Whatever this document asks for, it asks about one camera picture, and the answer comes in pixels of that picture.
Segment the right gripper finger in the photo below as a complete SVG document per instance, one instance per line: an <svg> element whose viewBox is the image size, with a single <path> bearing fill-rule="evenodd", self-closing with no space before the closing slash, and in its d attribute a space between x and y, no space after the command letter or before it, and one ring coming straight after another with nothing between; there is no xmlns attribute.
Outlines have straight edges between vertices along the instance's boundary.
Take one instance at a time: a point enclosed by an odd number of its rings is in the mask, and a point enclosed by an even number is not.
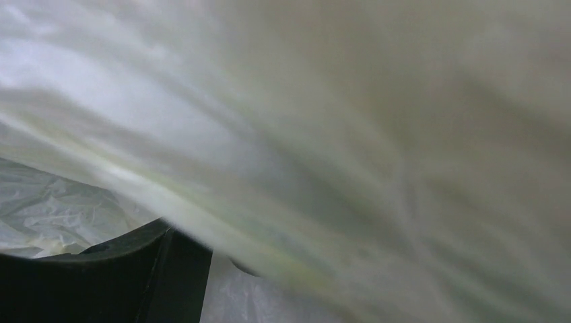
<svg viewBox="0 0 571 323"><path fill-rule="evenodd" d="M2 322L198 322L212 253L155 220L80 254L1 256Z"/></svg>

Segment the light green plastic bag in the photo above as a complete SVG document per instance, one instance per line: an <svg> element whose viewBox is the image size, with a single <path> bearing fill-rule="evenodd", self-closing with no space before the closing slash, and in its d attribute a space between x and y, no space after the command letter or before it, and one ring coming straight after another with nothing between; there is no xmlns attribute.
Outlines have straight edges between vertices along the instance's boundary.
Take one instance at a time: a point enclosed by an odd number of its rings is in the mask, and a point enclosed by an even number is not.
<svg viewBox="0 0 571 323"><path fill-rule="evenodd" d="M2 1L1 130L352 321L570 321L569 1Z"/></svg>

